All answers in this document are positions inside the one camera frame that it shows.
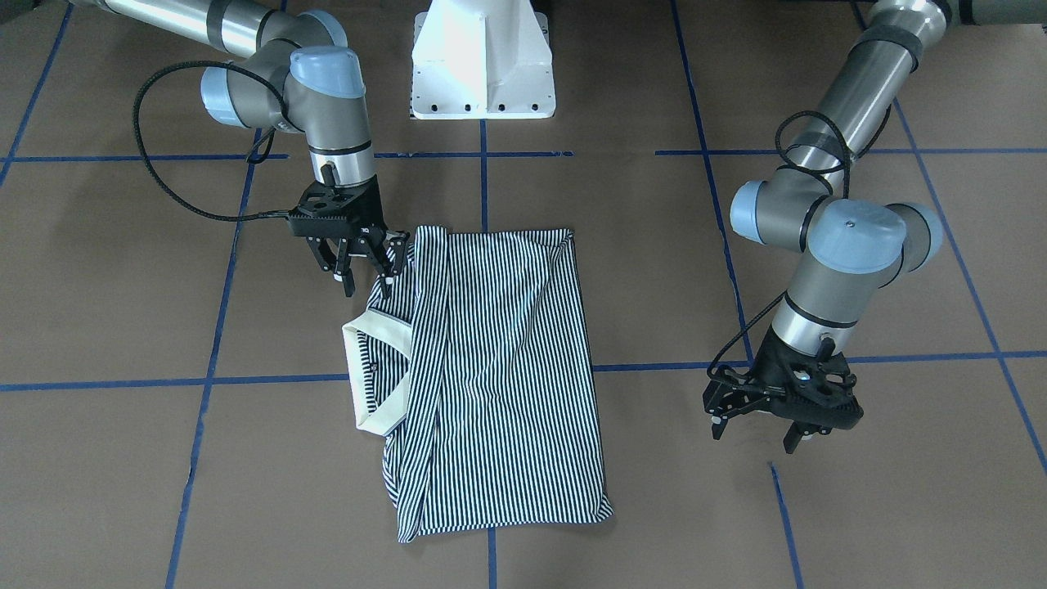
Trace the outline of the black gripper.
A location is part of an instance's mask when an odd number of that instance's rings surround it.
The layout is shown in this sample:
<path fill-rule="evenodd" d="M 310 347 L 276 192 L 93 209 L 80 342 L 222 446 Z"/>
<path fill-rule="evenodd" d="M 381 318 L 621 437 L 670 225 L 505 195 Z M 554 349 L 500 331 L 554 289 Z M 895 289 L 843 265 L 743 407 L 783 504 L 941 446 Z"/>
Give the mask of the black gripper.
<path fill-rule="evenodd" d="M 309 237 L 319 268 L 343 285 L 347 298 L 356 291 L 348 240 L 364 237 L 364 254 L 378 273 L 381 297 L 389 298 L 393 280 L 407 263 L 409 234 L 388 232 L 377 180 L 348 187 L 312 182 L 303 191 L 299 204 L 287 212 L 286 221 L 292 235 Z"/>
<path fill-rule="evenodd" d="M 830 336 L 820 339 L 816 352 L 808 355 L 793 349 L 768 329 L 751 370 L 739 373 L 721 364 L 710 375 L 703 405 L 717 441 L 729 420 L 750 411 L 790 420 L 783 448 L 793 455 L 800 443 L 819 432 L 857 425 L 864 410 L 853 392 L 856 382 L 856 373 Z"/>

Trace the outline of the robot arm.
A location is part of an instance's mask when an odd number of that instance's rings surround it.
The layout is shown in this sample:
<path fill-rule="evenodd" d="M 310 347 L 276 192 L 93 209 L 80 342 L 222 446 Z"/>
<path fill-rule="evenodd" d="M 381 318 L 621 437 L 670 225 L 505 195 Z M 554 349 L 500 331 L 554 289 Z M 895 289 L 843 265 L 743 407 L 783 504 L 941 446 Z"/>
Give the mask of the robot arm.
<path fill-rule="evenodd" d="M 1043 1 L 876 1 L 822 100 L 775 130 L 780 164 L 730 202 L 730 227 L 796 251 L 789 286 L 762 310 L 771 324 L 751 369 L 713 359 L 703 409 L 714 439 L 753 411 L 786 420 L 786 452 L 863 417 L 845 348 L 874 292 L 928 264 L 946 237 L 920 204 L 852 196 L 854 165 L 875 144 L 906 80 L 958 26 L 1042 24 Z"/>
<path fill-rule="evenodd" d="M 366 86 L 359 56 L 329 12 L 291 15 L 254 1 L 94 1 L 101 12 L 127 16 L 178 33 L 231 56 L 227 62 L 169 65 L 144 81 L 133 101 L 133 135 L 154 182 L 195 216 L 222 223 L 281 219 L 303 237 L 324 272 L 355 292 L 351 262 L 366 259 L 379 291 L 389 297 L 407 260 L 407 232 L 383 218 L 376 155 L 371 145 Z M 155 83 L 183 70 L 201 70 L 200 97 L 220 124 L 262 131 L 245 157 L 261 164 L 279 132 L 300 133 L 314 180 L 287 211 L 219 216 L 199 209 L 160 181 L 141 130 L 141 108 Z"/>

